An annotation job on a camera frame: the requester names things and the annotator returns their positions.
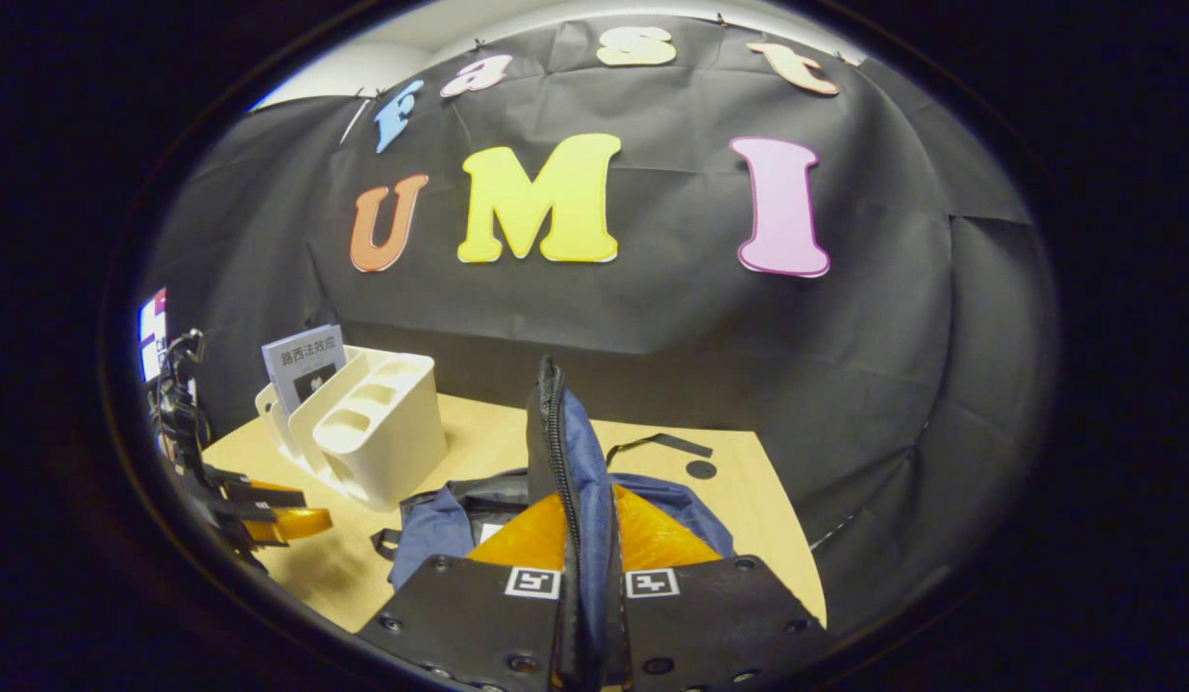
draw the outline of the black strap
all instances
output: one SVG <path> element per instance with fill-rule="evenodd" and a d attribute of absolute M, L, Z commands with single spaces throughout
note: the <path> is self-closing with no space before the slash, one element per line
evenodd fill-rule
<path fill-rule="evenodd" d="M 673 434 L 659 433 L 652 434 L 649 438 L 637 439 L 637 441 L 634 442 L 617 443 L 615 447 L 611 447 L 611 451 L 606 453 L 606 465 L 611 465 L 611 459 L 616 454 L 619 454 L 619 452 L 633 449 L 634 447 L 638 447 L 647 442 L 662 443 L 665 447 L 671 447 L 672 449 L 679 449 L 680 452 L 687 452 L 698 457 L 705 457 L 705 459 L 713 455 L 713 449 L 703 447 L 700 443 L 690 442 L 687 439 L 675 438 Z"/>
<path fill-rule="evenodd" d="M 400 543 L 402 540 L 402 531 L 397 529 L 380 529 L 376 534 L 371 534 L 371 547 L 376 551 L 376 554 L 386 559 L 392 560 L 397 556 L 397 548 L 390 548 L 384 546 L 384 543 Z"/>

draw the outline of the black backdrop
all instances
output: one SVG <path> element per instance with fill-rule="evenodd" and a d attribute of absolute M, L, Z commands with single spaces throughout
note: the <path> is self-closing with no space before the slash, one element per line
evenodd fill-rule
<path fill-rule="evenodd" d="M 663 27 L 678 57 L 602 64 L 598 36 L 617 26 Z M 793 87 L 747 43 L 817 58 L 839 95 Z M 438 95 L 493 54 L 514 56 L 502 83 Z M 409 126 L 376 153 L 373 114 L 415 78 Z M 940 583 L 1024 486 L 1055 385 L 1038 233 L 976 138 L 881 63 L 699 19 L 591 18 L 496 40 L 364 102 L 249 114 L 168 214 L 143 294 L 166 285 L 174 328 L 206 332 L 199 389 L 216 434 L 256 415 L 260 345 L 328 321 L 353 345 L 432 356 L 445 394 L 515 407 L 549 352 L 591 416 L 756 430 L 806 535 L 822 539 L 843 635 Z M 585 132 L 622 143 L 606 183 L 619 256 L 460 263 L 468 155 L 510 146 L 534 176 Z M 826 276 L 740 265 L 753 193 L 729 144 L 742 136 L 818 155 Z M 401 259 L 357 271 L 353 201 L 419 172 L 429 181 Z"/>
<path fill-rule="evenodd" d="M 1050 170 L 1069 356 L 1044 464 L 980 590 L 832 687 L 1189 690 L 1189 6 L 844 5 L 981 93 Z M 0 319 L 18 347 L 0 369 L 0 688 L 357 685 L 168 543 L 119 467 L 86 338 L 130 243 L 119 219 L 163 153 L 231 83 L 348 6 L 0 5 Z M 949 74 L 855 31 L 954 92 Z M 319 49 L 288 52 L 244 106 Z M 874 643 L 914 634 L 938 604 Z"/>

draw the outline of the wooden table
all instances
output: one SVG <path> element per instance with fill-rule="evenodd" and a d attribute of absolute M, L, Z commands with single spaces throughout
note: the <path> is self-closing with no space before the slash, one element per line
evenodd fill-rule
<path fill-rule="evenodd" d="M 439 401 L 449 454 L 414 492 L 527 465 L 524 409 L 443 394 Z M 734 535 L 735 552 L 760 555 L 809 612 L 825 623 L 824 592 L 804 529 L 756 434 L 598 420 L 594 432 L 604 453 L 616 443 L 655 433 L 674 434 L 712 448 L 709 461 L 716 465 L 717 476 L 711 479 L 692 478 L 685 467 L 694 457 L 660 443 L 619 452 L 612 470 L 690 486 Z M 292 540 L 290 548 L 257 553 L 270 577 L 309 608 L 348 631 L 358 631 L 394 593 L 386 581 L 392 565 L 373 552 L 370 537 L 384 527 L 401 529 L 397 509 L 373 511 L 304 472 L 275 449 L 268 424 L 260 419 L 212 443 L 203 459 L 254 480 L 298 487 L 309 508 L 329 509 L 333 529 Z"/>

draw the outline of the white plastic holder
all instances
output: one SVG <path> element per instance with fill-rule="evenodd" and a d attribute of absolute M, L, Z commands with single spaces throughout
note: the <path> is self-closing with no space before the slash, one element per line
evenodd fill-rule
<path fill-rule="evenodd" d="M 270 384 L 257 413 L 278 452 L 329 487 L 390 511 L 448 454 L 427 356 L 344 346 L 347 364 L 290 416 Z"/>

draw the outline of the book cover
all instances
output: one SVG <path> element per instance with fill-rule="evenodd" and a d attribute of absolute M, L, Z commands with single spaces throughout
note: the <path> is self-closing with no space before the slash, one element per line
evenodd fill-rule
<path fill-rule="evenodd" d="M 331 323 L 262 346 L 260 352 L 288 416 L 347 364 L 342 329 Z"/>

